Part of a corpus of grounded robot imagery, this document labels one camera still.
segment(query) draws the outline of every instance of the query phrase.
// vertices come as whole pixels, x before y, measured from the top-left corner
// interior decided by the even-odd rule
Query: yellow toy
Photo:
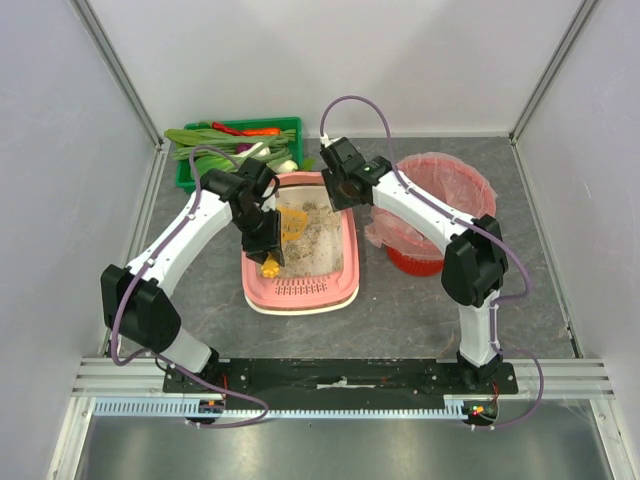
[[[280,212],[280,224],[282,243],[297,240],[307,226],[308,216],[306,212],[299,212],[287,207],[276,207]],[[280,273],[280,265],[269,255],[260,265],[260,271],[265,278],[275,278]]]

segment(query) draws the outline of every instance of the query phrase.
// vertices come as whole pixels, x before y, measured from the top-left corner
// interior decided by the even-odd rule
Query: pink basket
[[[324,183],[322,174],[317,172],[285,173],[278,177],[282,189]],[[348,305],[360,282],[356,227],[350,209],[342,212],[342,257],[340,272],[299,278],[265,278],[256,263],[242,255],[245,296],[252,307],[274,313],[315,313]]]

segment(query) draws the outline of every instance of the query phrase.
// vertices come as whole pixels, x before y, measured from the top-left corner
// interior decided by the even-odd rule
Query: black mounting plate
[[[205,380],[259,397],[274,410],[357,410],[442,408],[443,395],[501,395],[518,393],[513,365],[502,362],[485,383],[470,390],[455,362],[435,359],[277,359],[220,360],[216,378]],[[362,388],[329,388],[338,382]],[[165,393],[207,392],[168,368]],[[256,405],[229,396],[227,408],[254,410]]]

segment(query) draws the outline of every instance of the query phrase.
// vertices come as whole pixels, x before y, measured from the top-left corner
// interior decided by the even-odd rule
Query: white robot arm
[[[499,295],[507,269],[504,252],[409,194],[387,160],[376,157],[366,162],[346,138],[324,145],[320,153],[329,167],[322,175],[335,210],[362,204],[379,206],[412,225],[443,252],[442,284],[458,304],[460,314],[462,340],[458,363],[466,372],[462,377],[470,385],[486,380],[502,360],[492,346],[492,341],[496,347],[497,343],[491,338],[489,311],[491,302]],[[406,177],[402,178],[410,188],[420,191],[429,202],[454,218],[474,223],[501,237],[494,218],[474,219],[419,189]],[[200,203],[192,214],[189,212],[193,210],[196,193],[148,250],[126,268],[110,265],[102,274],[107,327],[114,325],[124,291],[136,274],[148,266],[126,305],[120,333],[194,373],[208,366],[214,368],[218,353],[182,328],[169,297],[202,248],[230,222],[242,231],[242,246],[248,258],[263,263],[271,255],[284,264],[280,215],[273,206],[265,208],[264,194],[272,180],[276,181],[277,189],[273,171],[252,158],[235,174],[216,170],[205,174],[201,179]],[[189,222],[175,234],[175,227],[185,221],[185,216]],[[163,244],[162,254],[150,261],[152,252]]]
[[[475,219],[454,209],[412,183],[402,172],[394,172],[384,158],[365,161],[344,137],[333,141],[324,138],[320,153],[328,166],[322,174],[335,210],[361,204],[383,208],[414,227],[443,253],[442,285],[458,304],[460,314],[458,363],[464,371],[462,376],[470,385],[491,376],[502,358],[497,353],[497,338],[491,338],[489,313],[492,302],[500,295],[508,268],[506,255],[485,237],[446,218],[442,212],[501,239],[495,218],[486,215]]]
[[[440,207],[449,210],[456,218],[473,222],[473,217],[459,212],[428,192],[420,189],[400,172],[408,185],[419,190]],[[444,255],[452,238],[466,232],[463,226],[444,218],[434,209],[426,206],[414,195],[409,195],[406,187],[398,182],[393,172],[380,178],[380,183],[373,187],[373,204],[400,217],[438,247]],[[500,291],[491,292],[480,307],[458,304],[460,314],[460,355],[476,367],[489,363],[497,354],[491,346],[489,326],[489,305],[500,295]]]
[[[207,172],[201,185],[202,191],[192,194],[181,213],[145,252],[126,268],[110,265],[100,279],[105,324],[113,328],[126,289],[141,274],[120,319],[120,333],[194,373],[215,363],[218,353],[182,327],[169,298],[198,253],[233,222],[242,232],[242,248],[248,258],[264,263],[272,256],[284,264],[280,213],[271,195],[279,185],[273,171],[248,158],[235,174]],[[157,251],[161,251],[159,256],[153,253]]]

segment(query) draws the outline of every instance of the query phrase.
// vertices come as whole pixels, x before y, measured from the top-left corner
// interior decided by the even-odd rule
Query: dirt in basket
[[[285,266],[279,278],[328,275],[342,270],[342,221],[340,212],[312,202],[286,204],[307,213],[307,226],[297,240],[282,245]]]

